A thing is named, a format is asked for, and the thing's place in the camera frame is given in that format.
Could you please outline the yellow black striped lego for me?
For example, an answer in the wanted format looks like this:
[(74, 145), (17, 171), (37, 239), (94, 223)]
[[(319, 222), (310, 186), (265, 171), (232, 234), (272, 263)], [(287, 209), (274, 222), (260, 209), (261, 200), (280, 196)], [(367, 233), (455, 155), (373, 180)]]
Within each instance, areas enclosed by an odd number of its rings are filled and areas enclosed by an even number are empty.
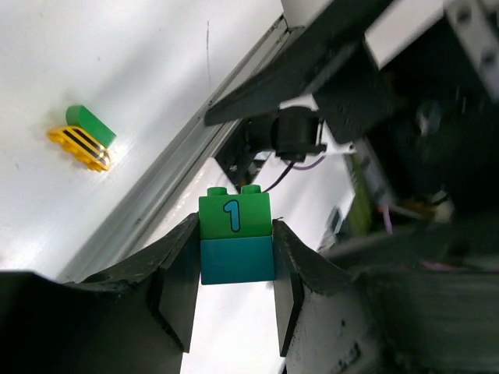
[(88, 169), (98, 172), (110, 169), (108, 149), (84, 129), (74, 125), (59, 126), (49, 129), (47, 135), (53, 143), (60, 144), (65, 152), (72, 154)]

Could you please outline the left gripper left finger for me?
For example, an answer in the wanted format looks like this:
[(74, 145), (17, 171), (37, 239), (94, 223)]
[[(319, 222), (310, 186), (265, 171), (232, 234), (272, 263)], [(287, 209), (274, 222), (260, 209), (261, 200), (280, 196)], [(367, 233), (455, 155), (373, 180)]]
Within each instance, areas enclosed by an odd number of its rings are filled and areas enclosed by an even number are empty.
[(85, 280), (1, 274), (4, 373), (177, 373), (200, 276), (194, 213), (166, 236)]

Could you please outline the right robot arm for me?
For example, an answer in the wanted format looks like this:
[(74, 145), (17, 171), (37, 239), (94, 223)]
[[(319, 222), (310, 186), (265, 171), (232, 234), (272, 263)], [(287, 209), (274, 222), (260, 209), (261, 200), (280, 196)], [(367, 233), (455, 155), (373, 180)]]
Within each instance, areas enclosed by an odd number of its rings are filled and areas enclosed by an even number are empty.
[(498, 4), (452, 1), (383, 68), (364, 34), (386, 1), (334, 1), (206, 125), (240, 119), (248, 143), (298, 162), (327, 126), (361, 141), (402, 198), (443, 191), (455, 218), (412, 241), (474, 264), (498, 256)]

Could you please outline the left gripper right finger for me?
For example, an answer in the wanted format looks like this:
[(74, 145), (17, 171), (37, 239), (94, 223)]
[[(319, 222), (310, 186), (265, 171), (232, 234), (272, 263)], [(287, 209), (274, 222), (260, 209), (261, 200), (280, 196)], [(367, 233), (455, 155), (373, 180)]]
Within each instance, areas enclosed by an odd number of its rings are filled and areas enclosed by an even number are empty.
[(352, 238), (318, 253), (274, 222), (289, 373), (495, 373), (498, 220)]

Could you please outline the green curved lego piece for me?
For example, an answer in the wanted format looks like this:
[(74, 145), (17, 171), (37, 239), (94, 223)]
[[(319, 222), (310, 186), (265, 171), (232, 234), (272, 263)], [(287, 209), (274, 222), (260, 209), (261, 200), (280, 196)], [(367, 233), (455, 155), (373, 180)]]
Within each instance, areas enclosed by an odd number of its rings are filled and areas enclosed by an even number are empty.
[(83, 105), (68, 107), (65, 120), (67, 125), (79, 126), (84, 129), (106, 148), (109, 148), (116, 138), (116, 134)]

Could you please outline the teal green number lego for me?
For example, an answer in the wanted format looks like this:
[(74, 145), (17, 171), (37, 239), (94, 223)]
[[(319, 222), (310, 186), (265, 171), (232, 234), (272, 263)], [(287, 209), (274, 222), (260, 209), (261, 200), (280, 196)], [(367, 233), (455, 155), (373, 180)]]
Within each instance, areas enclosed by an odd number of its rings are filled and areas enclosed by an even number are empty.
[(199, 203), (201, 283), (273, 281), (270, 196), (258, 185), (238, 194), (210, 187)]

